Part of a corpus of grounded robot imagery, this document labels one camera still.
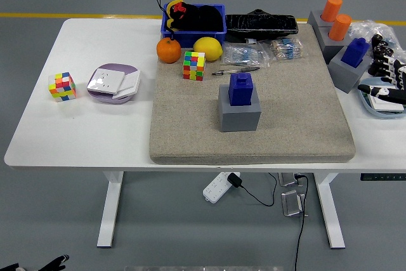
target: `clear plastic bag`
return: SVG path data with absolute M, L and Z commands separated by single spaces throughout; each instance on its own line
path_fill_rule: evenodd
M 268 65 L 268 55 L 259 44 L 225 42 L 221 64 L 264 68 Z
M 271 41 L 270 47 L 277 60 L 293 60 L 303 57 L 303 45 L 297 38 L 274 39 Z
M 368 43 L 371 42 L 375 34 L 381 35 L 383 40 L 388 43 L 389 48 L 402 51 L 393 29 L 383 23 L 376 23 L 373 20 L 353 22 L 348 32 L 351 39 L 363 37 Z
M 393 57 L 398 59 L 402 63 L 406 63 L 406 51 L 405 50 L 396 50 Z

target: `lemon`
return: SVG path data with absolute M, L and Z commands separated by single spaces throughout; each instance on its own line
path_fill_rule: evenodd
M 217 60 L 222 54 L 223 49 L 219 41 L 212 37 L 202 37 L 193 45 L 194 52 L 204 52 L 206 60 L 209 62 Z

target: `table leg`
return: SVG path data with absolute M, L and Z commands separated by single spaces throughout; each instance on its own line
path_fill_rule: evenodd
M 337 176 L 336 173 L 320 174 L 315 173 L 315 181 L 318 191 L 318 197 L 322 205 L 325 228 L 329 237 L 330 248 L 345 248 L 343 235 L 341 233 L 340 223 L 338 221 L 336 206 L 332 198 L 330 182 Z
M 98 248 L 111 248 L 113 242 L 115 217 L 119 207 L 123 171 L 105 171 L 108 180 L 106 202 L 101 219 Z

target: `blue block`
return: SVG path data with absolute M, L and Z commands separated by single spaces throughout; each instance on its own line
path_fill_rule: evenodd
M 250 73 L 233 73 L 230 75 L 228 97 L 231 106 L 251 105 L 254 84 Z
M 369 43 L 367 43 L 364 38 L 354 38 L 344 52 L 341 61 L 351 67 L 357 68 L 368 49 Z

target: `gray box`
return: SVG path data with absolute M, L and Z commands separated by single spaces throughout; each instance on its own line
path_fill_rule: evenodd
M 332 58 L 335 57 L 343 47 L 348 46 L 351 43 L 351 39 L 348 34 L 345 35 L 342 41 L 333 41 L 331 38 L 329 38 L 330 29 L 331 27 L 313 28 L 318 45 L 322 50 L 324 61 L 327 64 L 330 63 Z
M 231 106 L 228 87 L 229 85 L 223 84 L 218 88 L 220 131 L 255 131 L 261 116 L 261 105 L 255 85 L 252 90 L 251 105 L 247 106 Z
M 340 50 L 340 52 L 337 53 L 337 55 L 327 65 L 327 68 L 329 69 L 330 76 L 335 87 L 344 91 L 345 93 L 349 93 L 351 89 L 354 88 L 356 83 L 359 82 L 362 74 L 368 70 L 372 59 L 370 56 L 365 55 L 358 67 L 354 68 L 341 61 L 346 50 L 347 47 Z
M 333 22 L 325 22 L 321 19 L 323 10 L 313 10 L 310 11 L 309 18 L 307 19 L 307 23 L 310 24 L 313 29 L 314 28 L 321 28 L 321 27 L 332 27 Z

